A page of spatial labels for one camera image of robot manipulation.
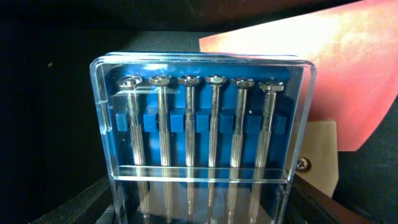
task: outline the dark fabric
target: dark fabric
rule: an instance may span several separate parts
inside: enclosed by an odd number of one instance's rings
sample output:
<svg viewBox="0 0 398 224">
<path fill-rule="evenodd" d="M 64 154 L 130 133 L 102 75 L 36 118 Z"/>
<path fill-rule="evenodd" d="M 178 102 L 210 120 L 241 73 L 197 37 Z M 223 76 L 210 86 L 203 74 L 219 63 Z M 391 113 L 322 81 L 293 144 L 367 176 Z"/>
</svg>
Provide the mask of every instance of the dark fabric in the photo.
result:
<svg viewBox="0 0 398 224">
<path fill-rule="evenodd" d="M 373 220 L 398 223 L 398 99 L 365 144 L 338 159 L 333 198 Z"/>
</svg>

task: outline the red paper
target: red paper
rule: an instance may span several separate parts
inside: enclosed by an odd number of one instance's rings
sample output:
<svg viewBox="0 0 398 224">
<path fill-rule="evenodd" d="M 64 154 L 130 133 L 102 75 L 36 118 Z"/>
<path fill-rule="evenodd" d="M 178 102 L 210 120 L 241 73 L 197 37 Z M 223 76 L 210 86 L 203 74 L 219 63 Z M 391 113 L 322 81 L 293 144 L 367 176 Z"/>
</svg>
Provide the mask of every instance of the red paper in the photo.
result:
<svg viewBox="0 0 398 224">
<path fill-rule="evenodd" d="M 398 1 L 368 0 L 200 39 L 202 52 L 288 54 L 317 67 L 310 120 L 355 151 L 398 94 Z"/>
</svg>

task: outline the screwdriver swivel cap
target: screwdriver swivel cap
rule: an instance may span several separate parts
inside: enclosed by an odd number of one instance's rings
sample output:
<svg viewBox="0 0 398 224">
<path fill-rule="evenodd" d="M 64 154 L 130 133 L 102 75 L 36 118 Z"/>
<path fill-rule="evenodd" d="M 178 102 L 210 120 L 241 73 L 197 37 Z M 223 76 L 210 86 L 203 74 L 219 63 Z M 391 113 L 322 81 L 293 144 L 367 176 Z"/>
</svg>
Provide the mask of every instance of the screwdriver swivel cap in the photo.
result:
<svg viewBox="0 0 398 224">
<path fill-rule="evenodd" d="M 248 89 L 254 86 L 254 80 L 252 78 L 233 78 L 231 83 L 240 89 Z"/>
<path fill-rule="evenodd" d="M 221 86 L 226 82 L 226 78 L 219 76 L 219 75 L 213 75 L 210 77 L 206 77 L 205 80 L 207 83 L 209 83 L 210 85 L 213 85 L 213 86 Z"/>
<path fill-rule="evenodd" d="M 279 92 L 285 89 L 285 84 L 283 82 L 260 82 L 260 89 L 269 92 Z"/>
<path fill-rule="evenodd" d="M 155 86 L 167 86 L 171 79 L 171 75 L 156 75 L 149 78 L 149 83 Z"/>
<path fill-rule="evenodd" d="M 200 76 L 184 75 L 178 78 L 178 83 L 183 86 L 195 86 L 200 83 Z"/>
<path fill-rule="evenodd" d="M 142 78 L 136 75 L 128 75 L 120 79 L 119 87 L 121 90 L 133 90 L 142 83 Z"/>
</svg>

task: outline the metal screw head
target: metal screw head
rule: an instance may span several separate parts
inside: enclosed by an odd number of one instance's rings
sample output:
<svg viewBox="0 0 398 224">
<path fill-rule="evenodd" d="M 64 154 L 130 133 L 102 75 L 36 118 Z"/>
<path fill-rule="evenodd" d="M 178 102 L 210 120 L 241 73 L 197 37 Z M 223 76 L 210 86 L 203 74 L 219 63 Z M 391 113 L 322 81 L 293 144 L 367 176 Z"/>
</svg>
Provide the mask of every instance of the metal screw head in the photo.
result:
<svg viewBox="0 0 398 224">
<path fill-rule="evenodd" d="M 300 156 L 297 161 L 296 171 L 307 172 L 311 169 L 311 161 L 306 157 Z"/>
</svg>

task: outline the clear plastic case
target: clear plastic case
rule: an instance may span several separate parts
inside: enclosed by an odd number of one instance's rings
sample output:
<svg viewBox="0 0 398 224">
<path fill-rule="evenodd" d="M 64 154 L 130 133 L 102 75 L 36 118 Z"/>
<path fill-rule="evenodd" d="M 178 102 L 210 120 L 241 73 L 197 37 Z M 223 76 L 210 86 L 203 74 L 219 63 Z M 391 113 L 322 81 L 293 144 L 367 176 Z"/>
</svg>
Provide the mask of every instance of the clear plastic case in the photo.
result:
<svg viewBox="0 0 398 224">
<path fill-rule="evenodd" d="M 282 223 L 310 62 L 115 52 L 90 73 L 118 223 Z"/>
</svg>

